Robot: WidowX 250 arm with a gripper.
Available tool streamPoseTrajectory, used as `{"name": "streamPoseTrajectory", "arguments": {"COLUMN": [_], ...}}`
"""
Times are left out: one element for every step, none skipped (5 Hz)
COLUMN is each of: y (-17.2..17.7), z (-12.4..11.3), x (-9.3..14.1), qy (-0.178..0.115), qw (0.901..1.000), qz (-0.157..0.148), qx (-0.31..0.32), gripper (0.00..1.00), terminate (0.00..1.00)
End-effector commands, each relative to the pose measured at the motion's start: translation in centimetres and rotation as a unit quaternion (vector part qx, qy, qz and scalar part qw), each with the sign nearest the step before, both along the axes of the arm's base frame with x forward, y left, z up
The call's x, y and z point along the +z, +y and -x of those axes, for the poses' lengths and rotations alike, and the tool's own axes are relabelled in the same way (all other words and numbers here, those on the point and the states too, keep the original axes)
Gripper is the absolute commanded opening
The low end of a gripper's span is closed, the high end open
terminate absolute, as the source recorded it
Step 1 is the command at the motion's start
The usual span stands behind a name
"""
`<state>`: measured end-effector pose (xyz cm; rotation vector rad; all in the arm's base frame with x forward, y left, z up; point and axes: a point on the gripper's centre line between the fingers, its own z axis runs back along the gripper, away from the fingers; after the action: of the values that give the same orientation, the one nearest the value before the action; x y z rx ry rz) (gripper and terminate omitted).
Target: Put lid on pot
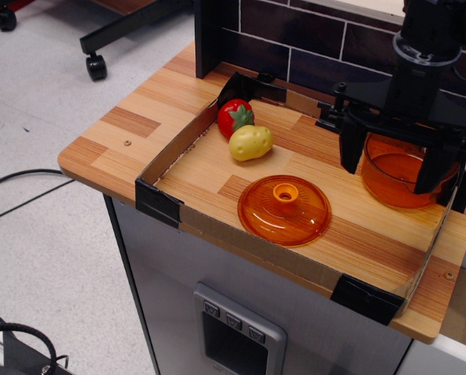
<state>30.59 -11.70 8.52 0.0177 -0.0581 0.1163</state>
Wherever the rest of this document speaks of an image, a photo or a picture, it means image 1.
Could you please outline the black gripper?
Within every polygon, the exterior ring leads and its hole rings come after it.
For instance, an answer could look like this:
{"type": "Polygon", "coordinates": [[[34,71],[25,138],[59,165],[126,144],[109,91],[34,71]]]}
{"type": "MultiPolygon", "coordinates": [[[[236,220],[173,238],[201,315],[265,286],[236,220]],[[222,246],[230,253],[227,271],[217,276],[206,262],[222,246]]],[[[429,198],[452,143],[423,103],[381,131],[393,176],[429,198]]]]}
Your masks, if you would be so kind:
{"type": "Polygon", "coordinates": [[[392,77],[334,85],[317,124],[339,135],[342,167],[355,174],[366,137],[380,134],[414,144],[421,157],[414,193],[433,192],[466,160],[466,108],[441,92],[442,70],[400,64],[392,77]]]}

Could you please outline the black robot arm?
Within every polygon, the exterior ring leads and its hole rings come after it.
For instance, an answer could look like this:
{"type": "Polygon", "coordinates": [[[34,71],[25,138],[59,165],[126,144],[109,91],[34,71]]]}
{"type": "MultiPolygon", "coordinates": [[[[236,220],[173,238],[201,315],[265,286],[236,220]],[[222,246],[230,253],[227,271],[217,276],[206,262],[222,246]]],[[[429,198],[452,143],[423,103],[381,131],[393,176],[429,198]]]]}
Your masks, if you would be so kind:
{"type": "Polygon", "coordinates": [[[466,46],[466,1],[407,1],[393,38],[397,64],[381,82],[340,82],[321,123],[339,132],[342,167],[355,173],[369,133],[425,148],[415,194],[433,191],[466,162],[466,109],[440,90],[466,46]]]}

